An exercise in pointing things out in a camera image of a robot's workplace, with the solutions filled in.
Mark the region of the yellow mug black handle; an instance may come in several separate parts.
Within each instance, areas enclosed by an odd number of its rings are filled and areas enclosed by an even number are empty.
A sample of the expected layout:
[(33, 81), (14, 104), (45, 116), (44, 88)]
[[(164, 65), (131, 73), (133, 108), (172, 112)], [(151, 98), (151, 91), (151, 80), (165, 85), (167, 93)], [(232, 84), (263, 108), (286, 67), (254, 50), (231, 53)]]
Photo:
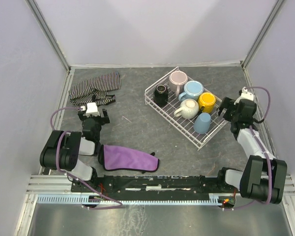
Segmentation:
[(200, 112), (211, 113), (216, 103), (216, 97), (210, 92), (204, 92), (198, 99)]

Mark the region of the small blue tumbler cup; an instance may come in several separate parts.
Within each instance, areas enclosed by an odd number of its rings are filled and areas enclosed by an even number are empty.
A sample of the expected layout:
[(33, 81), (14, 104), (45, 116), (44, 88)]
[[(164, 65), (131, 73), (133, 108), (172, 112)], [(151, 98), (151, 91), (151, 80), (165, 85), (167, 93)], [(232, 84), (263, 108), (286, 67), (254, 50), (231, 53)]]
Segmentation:
[(199, 134), (208, 132), (211, 123), (211, 115), (209, 113), (201, 113), (194, 122), (194, 130)]

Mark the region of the white speckled mug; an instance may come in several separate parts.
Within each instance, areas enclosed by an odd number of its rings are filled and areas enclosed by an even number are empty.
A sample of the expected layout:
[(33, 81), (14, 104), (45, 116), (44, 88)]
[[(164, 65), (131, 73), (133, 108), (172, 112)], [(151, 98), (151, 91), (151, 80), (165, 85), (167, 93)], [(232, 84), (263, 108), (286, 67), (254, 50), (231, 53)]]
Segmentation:
[(174, 116), (192, 119), (197, 115), (198, 112), (198, 103), (193, 99), (186, 99), (182, 101), (179, 108), (174, 111)]

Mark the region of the white wire dish rack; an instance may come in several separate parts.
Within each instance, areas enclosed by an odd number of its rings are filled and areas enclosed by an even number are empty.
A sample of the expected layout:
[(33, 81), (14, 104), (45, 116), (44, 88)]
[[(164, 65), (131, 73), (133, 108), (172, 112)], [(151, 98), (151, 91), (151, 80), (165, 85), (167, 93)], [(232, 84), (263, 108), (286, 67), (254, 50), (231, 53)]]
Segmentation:
[(198, 149), (227, 124), (222, 100), (178, 67), (145, 90), (145, 102)]

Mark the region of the light blue mug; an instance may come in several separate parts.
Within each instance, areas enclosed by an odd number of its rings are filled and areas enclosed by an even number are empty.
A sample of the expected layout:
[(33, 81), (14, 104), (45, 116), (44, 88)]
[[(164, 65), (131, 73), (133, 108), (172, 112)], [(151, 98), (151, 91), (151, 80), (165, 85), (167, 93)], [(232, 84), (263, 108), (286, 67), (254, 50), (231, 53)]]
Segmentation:
[(178, 100), (180, 102), (186, 99), (193, 99), (197, 101), (203, 92), (204, 86), (202, 83), (191, 80), (184, 85), (184, 91), (178, 96)]

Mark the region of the pink mug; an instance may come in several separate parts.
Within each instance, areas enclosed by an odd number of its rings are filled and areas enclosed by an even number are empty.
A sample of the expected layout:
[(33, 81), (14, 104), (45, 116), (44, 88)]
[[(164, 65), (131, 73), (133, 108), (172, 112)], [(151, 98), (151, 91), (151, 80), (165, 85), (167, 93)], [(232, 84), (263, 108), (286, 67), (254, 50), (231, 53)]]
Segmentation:
[(187, 74), (183, 71), (174, 71), (169, 75), (169, 87), (176, 97), (183, 92), (187, 81)]

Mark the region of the black cup white interior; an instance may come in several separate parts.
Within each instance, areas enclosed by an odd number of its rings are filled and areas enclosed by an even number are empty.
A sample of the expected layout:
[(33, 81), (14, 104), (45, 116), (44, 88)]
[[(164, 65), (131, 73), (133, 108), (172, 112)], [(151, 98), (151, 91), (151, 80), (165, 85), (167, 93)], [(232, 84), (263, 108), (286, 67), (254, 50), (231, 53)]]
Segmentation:
[(168, 102), (168, 95), (169, 95), (168, 88), (165, 85), (160, 84), (160, 85), (157, 85), (154, 90), (153, 100), (156, 105), (162, 108)]

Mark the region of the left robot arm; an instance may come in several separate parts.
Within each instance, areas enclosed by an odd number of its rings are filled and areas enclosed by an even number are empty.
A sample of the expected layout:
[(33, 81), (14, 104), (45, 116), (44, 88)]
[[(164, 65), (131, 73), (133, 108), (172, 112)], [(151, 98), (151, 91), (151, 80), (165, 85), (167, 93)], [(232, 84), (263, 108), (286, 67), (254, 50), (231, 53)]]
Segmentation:
[(51, 170), (58, 170), (73, 175), (72, 183), (83, 188), (85, 181), (92, 188), (99, 186), (96, 169), (84, 164), (79, 155), (97, 156), (100, 152), (100, 131), (102, 126), (110, 123), (106, 109), (101, 109), (96, 115), (87, 115), (79, 111), (82, 121), (82, 132), (65, 133), (53, 130), (40, 154), (40, 165)]

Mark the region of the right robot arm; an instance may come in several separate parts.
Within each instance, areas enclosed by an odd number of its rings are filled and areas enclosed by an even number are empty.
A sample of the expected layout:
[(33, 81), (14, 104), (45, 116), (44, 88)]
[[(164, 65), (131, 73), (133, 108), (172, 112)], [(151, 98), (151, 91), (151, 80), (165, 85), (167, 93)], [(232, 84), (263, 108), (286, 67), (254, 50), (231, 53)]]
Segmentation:
[(218, 172), (218, 179), (238, 189), (243, 198), (279, 204), (284, 193), (287, 163), (276, 159), (266, 149), (255, 126), (258, 123), (254, 118), (256, 110), (256, 103), (249, 99), (236, 102), (223, 98), (218, 114), (230, 122), (230, 131), (248, 160), (243, 171), (223, 167)]

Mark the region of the striped cloth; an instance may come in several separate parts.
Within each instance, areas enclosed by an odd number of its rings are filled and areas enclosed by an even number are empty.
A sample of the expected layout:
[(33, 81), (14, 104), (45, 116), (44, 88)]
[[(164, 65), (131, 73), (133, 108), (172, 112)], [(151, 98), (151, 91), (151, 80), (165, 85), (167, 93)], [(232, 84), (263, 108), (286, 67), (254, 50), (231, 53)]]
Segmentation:
[(109, 105), (116, 101), (114, 94), (108, 92), (120, 89), (121, 79), (117, 71), (82, 81), (69, 90), (69, 100), (73, 107), (79, 108), (95, 102), (97, 106)]

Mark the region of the purple cloth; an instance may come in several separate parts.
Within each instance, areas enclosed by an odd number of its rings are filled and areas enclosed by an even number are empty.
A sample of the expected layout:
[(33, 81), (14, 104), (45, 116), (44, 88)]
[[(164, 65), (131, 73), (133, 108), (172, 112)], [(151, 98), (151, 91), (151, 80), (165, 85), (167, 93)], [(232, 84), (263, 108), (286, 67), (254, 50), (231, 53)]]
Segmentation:
[(153, 154), (121, 146), (102, 145), (98, 154), (98, 162), (105, 171), (131, 170), (140, 172), (156, 172), (160, 160)]

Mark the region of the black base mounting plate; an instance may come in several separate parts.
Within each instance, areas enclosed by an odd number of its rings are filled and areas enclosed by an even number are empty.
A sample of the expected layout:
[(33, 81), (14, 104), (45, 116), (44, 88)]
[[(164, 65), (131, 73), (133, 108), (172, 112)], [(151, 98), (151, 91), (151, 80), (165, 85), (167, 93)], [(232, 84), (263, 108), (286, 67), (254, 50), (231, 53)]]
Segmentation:
[(206, 176), (103, 176), (96, 191), (118, 201), (208, 200), (209, 194), (239, 193), (219, 177)]

